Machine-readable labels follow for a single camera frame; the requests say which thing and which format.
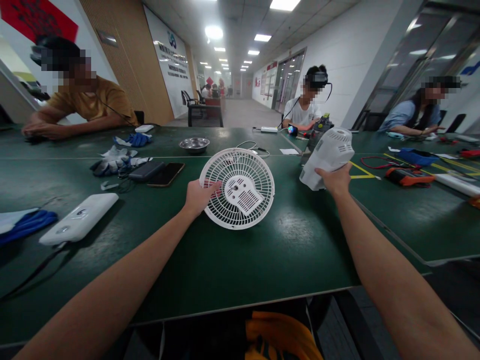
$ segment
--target gray power bank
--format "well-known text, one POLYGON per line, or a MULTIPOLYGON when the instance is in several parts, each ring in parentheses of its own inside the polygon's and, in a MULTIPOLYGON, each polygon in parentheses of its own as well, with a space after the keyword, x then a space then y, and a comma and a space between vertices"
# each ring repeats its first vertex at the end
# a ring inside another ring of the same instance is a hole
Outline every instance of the gray power bank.
POLYGON ((164 167, 165 163, 163 161, 149 161, 128 174, 128 178, 138 183, 144 183, 158 174, 164 167))

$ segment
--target light blue shirt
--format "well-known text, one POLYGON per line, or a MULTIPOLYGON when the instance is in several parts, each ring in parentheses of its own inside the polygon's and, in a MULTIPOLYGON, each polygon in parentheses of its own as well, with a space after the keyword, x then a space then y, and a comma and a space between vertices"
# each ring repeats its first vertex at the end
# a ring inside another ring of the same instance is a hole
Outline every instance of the light blue shirt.
MULTIPOLYGON (((390 131, 391 128, 396 126, 405 125, 410 121, 415 113, 415 104, 413 101, 403 101, 395 106, 388 116, 385 118, 385 121, 378 129, 379 132, 384 133, 390 131)), ((438 124, 440 121, 440 106, 434 105, 433 111, 431 112, 430 121, 426 127, 438 124)))

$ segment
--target white fan grille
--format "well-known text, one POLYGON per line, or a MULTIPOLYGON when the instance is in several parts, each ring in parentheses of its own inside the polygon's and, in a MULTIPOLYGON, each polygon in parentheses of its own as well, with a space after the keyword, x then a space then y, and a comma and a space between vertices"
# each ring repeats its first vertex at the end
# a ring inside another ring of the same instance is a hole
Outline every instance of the white fan grille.
POLYGON ((265 161, 251 151, 230 148, 214 155, 203 167, 200 184, 207 188, 217 181, 222 181, 221 189, 212 195, 205 212, 220 226, 232 230, 247 229, 262 220, 270 210, 275 195, 274 178, 265 161), (263 201, 248 216, 224 195, 225 187, 237 176, 249 178, 263 197, 263 201))

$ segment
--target stainless steel bowl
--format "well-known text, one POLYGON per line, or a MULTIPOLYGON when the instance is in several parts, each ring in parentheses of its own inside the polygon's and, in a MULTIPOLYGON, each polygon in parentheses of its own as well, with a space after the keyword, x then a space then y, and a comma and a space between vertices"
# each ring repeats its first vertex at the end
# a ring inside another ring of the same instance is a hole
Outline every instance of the stainless steel bowl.
POLYGON ((191 137, 181 141, 178 145, 189 154, 201 154, 207 150, 210 141, 203 137, 191 137))

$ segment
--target white fan body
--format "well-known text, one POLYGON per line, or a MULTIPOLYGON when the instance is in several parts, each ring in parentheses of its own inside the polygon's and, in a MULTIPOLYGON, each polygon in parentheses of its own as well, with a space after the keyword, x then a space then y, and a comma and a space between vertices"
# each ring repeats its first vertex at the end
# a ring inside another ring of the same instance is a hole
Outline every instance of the white fan body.
POLYGON ((300 181, 313 191, 325 189, 322 177, 315 172, 340 169, 354 156, 352 133, 341 127, 332 127, 321 137, 300 174, 300 181))
POLYGON ((275 196, 274 177, 257 154, 243 148, 218 152, 203 167, 200 185, 204 188, 221 181, 205 208, 218 225, 230 230, 258 224, 270 210, 275 196))

